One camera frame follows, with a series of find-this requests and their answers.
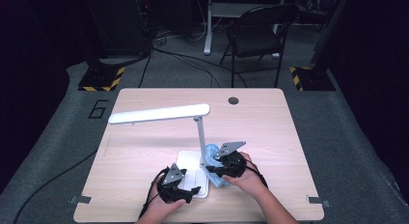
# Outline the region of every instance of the black chair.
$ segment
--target black chair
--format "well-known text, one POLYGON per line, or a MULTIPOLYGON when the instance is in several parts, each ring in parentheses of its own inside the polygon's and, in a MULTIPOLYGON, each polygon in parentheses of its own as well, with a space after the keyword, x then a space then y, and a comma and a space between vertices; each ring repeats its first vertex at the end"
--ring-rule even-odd
POLYGON ((229 44, 220 61, 223 64, 225 56, 232 56, 232 87, 236 74, 277 69, 274 87, 277 87, 283 53, 286 44, 286 33, 290 24, 298 16, 299 9, 293 4, 271 5, 254 8, 244 13, 233 25, 229 26, 226 34, 229 44), (279 25, 276 34, 272 27, 279 25), (234 68, 234 57, 245 58, 264 55, 279 54, 278 66, 268 69, 241 70, 234 68))

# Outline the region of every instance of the wooden table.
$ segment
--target wooden table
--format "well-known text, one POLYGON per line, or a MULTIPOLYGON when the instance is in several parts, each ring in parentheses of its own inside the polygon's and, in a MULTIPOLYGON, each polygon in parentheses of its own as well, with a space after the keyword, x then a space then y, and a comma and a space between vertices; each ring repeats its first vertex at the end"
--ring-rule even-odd
MULTIPOLYGON (((207 144, 246 141, 248 153, 270 190, 297 220, 320 220, 321 205, 284 94, 279 89, 123 89, 113 113, 208 103, 204 117, 207 144), (236 105, 229 98, 238 98, 236 105)), ((191 119, 134 125, 107 125, 79 203, 77 222, 134 222, 150 183, 180 151, 199 151, 191 119)), ((206 198, 172 213, 166 222, 249 222, 264 220, 258 204, 236 186, 209 185, 206 198)))

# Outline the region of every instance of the white desk lamp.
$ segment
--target white desk lamp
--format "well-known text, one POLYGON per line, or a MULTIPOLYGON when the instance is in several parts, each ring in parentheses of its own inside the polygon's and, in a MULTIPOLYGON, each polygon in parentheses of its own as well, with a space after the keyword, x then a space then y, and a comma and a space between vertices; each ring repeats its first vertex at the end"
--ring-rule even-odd
POLYGON ((207 196, 208 179, 205 174, 205 132, 203 116, 210 113, 208 104, 195 104, 175 106, 150 110, 139 110, 112 114, 109 117, 110 125, 134 124, 141 122, 153 122, 162 120, 174 120, 193 118, 198 125, 200 151, 181 151, 177 156, 177 167, 186 169, 186 175, 179 184, 179 188, 190 190, 192 187, 200 186, 200 192, 195 197, 207 196))

